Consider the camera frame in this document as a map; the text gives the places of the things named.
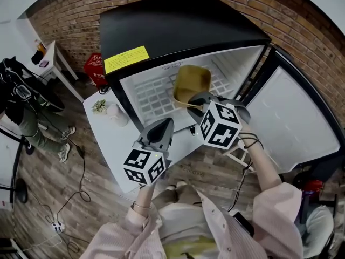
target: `yellow container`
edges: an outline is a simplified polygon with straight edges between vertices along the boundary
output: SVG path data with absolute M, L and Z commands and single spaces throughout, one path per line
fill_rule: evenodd
M 174 100 L 179 107 L 196 107 L 188 104 L 190 98 L 202 91 L 210 91 L 211 72 L 196 65 L 180 67 L 174 85 Z

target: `mini fridge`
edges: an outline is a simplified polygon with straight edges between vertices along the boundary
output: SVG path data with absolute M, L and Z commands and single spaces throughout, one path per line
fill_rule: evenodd
M 271 39 L 219 0 L 119 6 L 101 14 L 100 34 L 106 79 L 139 131 L 166 117 L 175 132 L 195 125 L 174 104 L 173 88 L 181 66 L 197 65 L 211 72 L 211 93 L 246 104 L 280 173 L 344 153 L 343 129 L 329 106 L 279 47 L 243 93 Z

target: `brick wall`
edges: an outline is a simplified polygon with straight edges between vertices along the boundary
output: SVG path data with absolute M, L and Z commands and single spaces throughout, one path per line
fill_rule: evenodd
M 100 51 L 99 14 L 138 0 L 39 0 L 27 11 L 45 44 L 56 40 L 82 71 Z M 307 73 L 345 126 L 345 37 L 308 0 L 222 0 L 262 28 Z

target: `purple phone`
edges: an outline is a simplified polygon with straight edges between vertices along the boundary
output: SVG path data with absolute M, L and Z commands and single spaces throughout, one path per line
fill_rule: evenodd
M 44 60 L 44 61 L 42 61 L 40 64 L 39 64 L 39 67 L 46 67 L 47 65 L 48 65 L 48 63 L 49 63 L 49 60 Z

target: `refrigerator shelf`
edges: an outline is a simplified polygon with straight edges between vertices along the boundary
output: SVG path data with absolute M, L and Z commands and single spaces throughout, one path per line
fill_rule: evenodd
M 212 75 L 210 92 L 217 96 L 223 96 L 233 91 L 224 74 L 215 64 L 202 66 L 210 70 Z M 182 108 L 174 103 L 174 83 L 177 73 L 168 77 L 161 77 L 144 81 L 135 85 L 135 92 L 144 121 L 158 118 Z

